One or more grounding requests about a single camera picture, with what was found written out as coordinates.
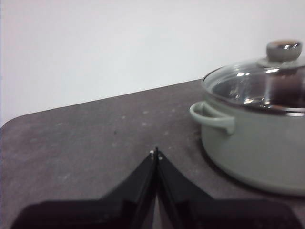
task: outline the speckled countertop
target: speckled countertop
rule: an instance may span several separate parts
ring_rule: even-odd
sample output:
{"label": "speckled countertop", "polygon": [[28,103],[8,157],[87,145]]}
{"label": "speckled countertop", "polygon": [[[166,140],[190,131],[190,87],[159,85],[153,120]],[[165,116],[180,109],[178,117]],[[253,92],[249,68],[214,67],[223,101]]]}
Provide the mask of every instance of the speckled countertop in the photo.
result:
{"label": "speckled countertop", "polygon": [[[214,198],[266,198],[305,225],[305,198],[265,193],[228,177],[206,156],[188,112],[200,80],[15,118],[1,129],[1,228],[29,204],[100,198],[158,146]],[[153,227],[160,228],[158,207]]]}

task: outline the pot handle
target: pot handle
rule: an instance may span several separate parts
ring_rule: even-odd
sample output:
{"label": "pot handle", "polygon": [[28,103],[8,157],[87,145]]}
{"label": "pot handle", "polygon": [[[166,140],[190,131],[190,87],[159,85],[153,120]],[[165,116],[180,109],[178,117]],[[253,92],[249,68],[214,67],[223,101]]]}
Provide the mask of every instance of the pot handle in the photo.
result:
{"label": "pot handle", "polygon": [[[197,113],[201,111],[205,111],[214,117],[207,117]],[[200,124],[224,129],[229,135],[234,133],[235,118],[215,110],[206,101],[201,101],[193,104],[190,107],[190,113],[193,119]]]}

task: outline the gray pot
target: gray pot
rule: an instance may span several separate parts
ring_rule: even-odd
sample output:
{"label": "gray pot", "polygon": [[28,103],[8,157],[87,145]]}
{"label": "gray pot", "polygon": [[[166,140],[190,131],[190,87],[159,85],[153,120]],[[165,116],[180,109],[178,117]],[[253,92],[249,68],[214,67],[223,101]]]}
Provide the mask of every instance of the gray pot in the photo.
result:
{"label": "gray pot", "polygon": [[236,179],[267,191],[305,195],[305,58],[302,44],[272,42],[267,57],[203,79],[190,107],[209,157]]}

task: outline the pot lid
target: pot lid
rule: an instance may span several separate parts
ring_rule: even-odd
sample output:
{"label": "pot lid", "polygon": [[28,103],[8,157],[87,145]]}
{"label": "pot lid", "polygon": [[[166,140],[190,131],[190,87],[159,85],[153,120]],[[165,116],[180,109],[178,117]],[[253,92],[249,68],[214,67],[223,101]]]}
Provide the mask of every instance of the pot lid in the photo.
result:
{"label": "pot lid", "polygon": [[292,116],[305,113],[305,58],[299,41],[267,45],[267,57],[217,69],[203,79],[212,97],[257,111]]}

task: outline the white wall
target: white wall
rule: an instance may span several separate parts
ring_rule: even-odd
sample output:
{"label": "white wall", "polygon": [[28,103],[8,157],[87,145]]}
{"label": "white wall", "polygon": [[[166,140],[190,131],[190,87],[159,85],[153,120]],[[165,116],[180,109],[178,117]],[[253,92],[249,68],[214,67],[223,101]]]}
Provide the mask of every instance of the white wall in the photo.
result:
{"label": "white wall", "polygon": [[305,41],[304,0],[2,0],[1,125]]}

